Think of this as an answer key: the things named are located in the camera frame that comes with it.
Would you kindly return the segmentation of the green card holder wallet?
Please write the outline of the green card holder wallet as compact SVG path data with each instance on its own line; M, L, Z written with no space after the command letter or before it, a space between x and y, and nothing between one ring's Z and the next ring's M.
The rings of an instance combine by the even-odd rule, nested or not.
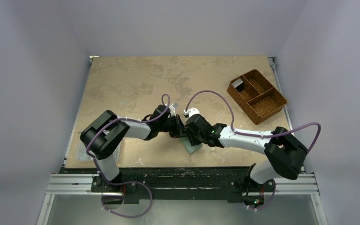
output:
M186 137L182 137L180 138L180 143L182 144L182 146L184 147L184 149L186 150L186 152L191 155L192 153L194 153L195 151L199 150L203 145L202 144L198 144L198 145L191 145L190 141L188 140L188 138Z

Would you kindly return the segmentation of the brown woven divided basket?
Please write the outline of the brown woven divided basket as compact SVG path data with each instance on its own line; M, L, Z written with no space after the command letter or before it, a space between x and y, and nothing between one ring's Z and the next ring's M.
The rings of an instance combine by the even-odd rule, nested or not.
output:
M244 81L244 90L241 92L231 85L238 78ZM227 92L255 125L280 112L287 104L287 99L257 69L232 79Z

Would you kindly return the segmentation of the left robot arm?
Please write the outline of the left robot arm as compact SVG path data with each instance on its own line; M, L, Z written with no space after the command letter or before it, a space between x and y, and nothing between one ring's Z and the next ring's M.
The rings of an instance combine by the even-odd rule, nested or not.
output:
M178 104L159 105L152 114L142 120L119 117L111 110L106 110L95 119L80 135L97 169L104 175L103 186L110 192L121 186L120 170L114 153L123 138L151 140L160 132L168 133L171 138L186 137L186 130L180 116L175 112Z

